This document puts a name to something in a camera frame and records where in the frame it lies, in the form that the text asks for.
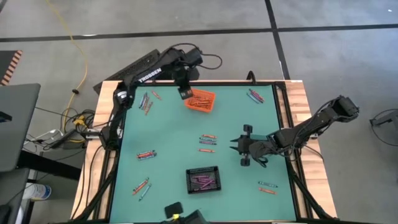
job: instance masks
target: teal table surface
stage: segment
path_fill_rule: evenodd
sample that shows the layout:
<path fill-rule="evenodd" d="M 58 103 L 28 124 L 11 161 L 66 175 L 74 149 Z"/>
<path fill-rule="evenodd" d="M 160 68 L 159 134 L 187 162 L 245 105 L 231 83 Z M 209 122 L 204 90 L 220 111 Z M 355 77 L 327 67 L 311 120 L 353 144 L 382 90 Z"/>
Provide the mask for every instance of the teal table surface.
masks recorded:
<path fill-rule="evenodd" d="M 253 134 L 266 135 L 279 129 L 272 87 L 251 86 L 265 98 L 257 104 L 246 95 L 248 86 L 197 86 L 216 93 L 213 111 L 190 110 L 180 99 L 176 86 L 146 86 L 136 92 L 136 103 L 127 112 L 118 175 L 111 209 L 111 223 L 161 222 L 164 207 L 181 202 L 184 215 L 196 209 L 208 221 L 295 220 L 285 159 L 270 156 L 267 168 L 251 159 L 240 165 L 241 156 L 230 142 L 243 134 L 243 125 L 253 125 Z M 158 100 L 151 90 L 156 91 Z M 139 102 L 145 92 L 154 104 L 146 116 Z M 199 143 L 202 134 L 217 136 L 217 145 Z M 199 148 L 216 152 L 199 152 Z M 138 161 L 137 153 L 156 150 L 155 158 Z M 188 194 L 185 171 L 218 166 L 221 190 Z M 144 190 L 132 190 L 146 177 L 152 187 L 139 202 Z M 278 188 L 261 186 L 270 182 Z M 274 190 L 276 195 L 259 191 Z"/>

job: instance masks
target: concrete floor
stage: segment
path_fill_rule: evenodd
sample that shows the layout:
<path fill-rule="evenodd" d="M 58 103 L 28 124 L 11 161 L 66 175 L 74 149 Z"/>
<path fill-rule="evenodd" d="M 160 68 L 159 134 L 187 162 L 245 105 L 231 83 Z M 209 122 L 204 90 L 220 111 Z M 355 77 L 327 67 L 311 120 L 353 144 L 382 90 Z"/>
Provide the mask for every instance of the concrete floor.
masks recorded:
<path fill-rule="evenodd" d="M 200 29 L 268 28 L 262 0 L 53 0 L 74 34 L 119 34 Z M 398 3 L 387 0 L 271 0 L 279 27 L 398 23 Z M 44 0 L 8 0 L 0 13 L 0 38 L 66 35 Z M 361 108 L 359 118 L 334 124 L 321 138 L 331 192 L 342 220 L 396 223 L 398 149 L 371 133 L 368 120 L 398 102 L 398 29 L 280 33 L 292 79 L 303 80 L 315 111 L 340 94 Z M 201 79 L 242 79 L 253 70 L 260 79 L 282 79 L 271 33 L 80 40 L 89 74 L 73 107 L 94 109 L 92 86 L 152 49 L 193 42 L 224 60 L 219 70 L 200 70 Z M 23 50 L 12 85 L 42 85 L 37 106 L 61 112 L 83 76 L 83 59 L 69 41 L 0 43 L 0 50 Z M 205 64 L 216 60 L 205 58 Z M 35 111 L 29 133 L 59 127 L 59 117 Z M 396 132 L 381 130 L 389 142 Z M 71 151 L 45 156 L 59 158 Z M 66 162 L 81 166 L 83 154 Z M 76 182 L 48 176 L 53 197 L 36 203 L 31 223 L 63 222 L 72 209 Z"/>

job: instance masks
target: yellow cable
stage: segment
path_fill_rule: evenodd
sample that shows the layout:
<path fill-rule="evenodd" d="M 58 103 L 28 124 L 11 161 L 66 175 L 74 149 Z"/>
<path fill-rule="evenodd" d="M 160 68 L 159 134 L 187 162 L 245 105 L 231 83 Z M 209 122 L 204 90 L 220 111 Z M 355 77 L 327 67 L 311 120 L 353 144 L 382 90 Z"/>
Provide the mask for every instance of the yellow cable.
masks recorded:
<path fill-rule="evenodd" d="M 77 49 L 79 49 L 81 56 L 83 56 L 84 60 L 85 60 L 85 76 L 83 77 L 83 79 L 81 80 L 80 84 L 76 87 L 76 90 L 79 90 L 79 88 L 82 86 L 82 84 L 85 82 L 86 77 L 87 77 L 87 70 L 88 70 L 88 60 L 87 57 L 84 53 L 84 51 L 81 49 L 81 47 L 75 42 L 75 40 L 73 40 L 73 34 L 70 31 L 68 24 L 63 20 L 63 17 L 60 15 L 60 13 L 58 12 L 58 10 L 50 3 L 49 0 L 45 0 L 45 2 L 49 5 L 49 7 L 51 8 L 51 10 L 54 12 L 54 14 L 58 17 L 59 21 L 61 22 L 63 28 L 65 29 L 65 31 L 68 33 L 69 38 L 70 38 L 70 42 L 77 47 Z M 65 127 L 67 125 L 67 116 L 69 113 L 69 109 L 70 109 L 70 105 L 73 102 L 73 99 L 75 97 L 75 94 L 72 93 L 72 96 L 69 99 L 69 103 L 68 106 L 65 110 L 65 116 L 63 117 L 63 127 Z M 71 142 L 84 142 L 85 140 L 70 140 Z"/>

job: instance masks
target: orange tray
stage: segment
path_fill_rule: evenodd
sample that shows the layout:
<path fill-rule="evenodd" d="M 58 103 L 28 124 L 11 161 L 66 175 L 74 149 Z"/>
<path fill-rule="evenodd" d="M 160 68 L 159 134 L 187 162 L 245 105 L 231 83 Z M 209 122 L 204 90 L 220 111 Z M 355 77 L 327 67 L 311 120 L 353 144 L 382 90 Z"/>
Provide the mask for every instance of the orange tray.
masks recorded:
<path fill-rule="evenodd" d="M 197 89 L 192 89 L 192 92 L 193 97 L 185 100 L 185 106 L 193 110 L 210 113 L 213 110 L 216 93 Z"/>

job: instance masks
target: black tray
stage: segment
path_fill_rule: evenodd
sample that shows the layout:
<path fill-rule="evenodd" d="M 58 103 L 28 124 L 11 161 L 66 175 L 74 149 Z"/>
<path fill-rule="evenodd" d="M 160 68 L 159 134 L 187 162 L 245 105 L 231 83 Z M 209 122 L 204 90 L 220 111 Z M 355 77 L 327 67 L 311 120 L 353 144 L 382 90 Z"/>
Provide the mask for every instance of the black tray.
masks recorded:
<path fill-rule="evenodd" d="M 189 169 L 186 171 L 187 174 L 187 189 L 188 194 L 212 192 L 215 190 L 221 190 L 220 173 L 218 172 L 218 166 L 203 167 L 196 169 Z M 214 184 L 207 185 L 204 189 L 201 189 L 202 185 L 196 183 L 196 176 L 205 175 L 210 179 L 214 179 Z"/>

